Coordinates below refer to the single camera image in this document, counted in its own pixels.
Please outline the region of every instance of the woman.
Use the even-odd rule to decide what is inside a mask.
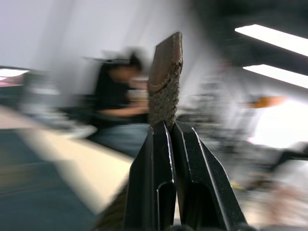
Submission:
[[[95,119],[98,128],[90,140],[136,157],[145,141],[148,125],[147,101],[129,100],[130,81],[139,76],[143,66],[136,54],[129,59],[116,59],[101,66],[95,90],[95,111],[109,119]]]

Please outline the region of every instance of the desk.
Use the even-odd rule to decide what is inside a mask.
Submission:
[[[112,199],[128,176],[132,158],[87,140],[69,140],[17,112],[0,106],[0,129],[19,134],[40,157],[53,161],[67,184],[94,213]]]

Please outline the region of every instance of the ceiling light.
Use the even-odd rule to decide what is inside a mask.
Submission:
[[[243,67],[245,70],[252,71],[270,78],[274,78],[286,83],[291,83],[303,88],[308,88],[308,76],[301,75],[295,72],[286,71],[268,65],[255,65]]]
[[[244,26],[236,32],[270,43],[272,45],[308,56],[308,39],[290,35],[260,25]]]
[[[20,76],[24,73],[29,71],[26,70],[13,70],[13,69],[0,69],[0,76],[1,77],[15,77]]]

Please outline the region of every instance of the orange object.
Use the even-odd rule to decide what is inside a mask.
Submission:
[[[285,97],[282,96],[267,96],[260,97],[258,101],[254,103],[247,104],[249,108],[265,108],[265,107],[274,107],[285,101]]]

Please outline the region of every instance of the ceiling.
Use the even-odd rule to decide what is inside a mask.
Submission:
[[[258,24],[308,38],[305,0],[191,0],[206,35],[233,66],[267,64],[308,76],[308,57],[234,31]]]

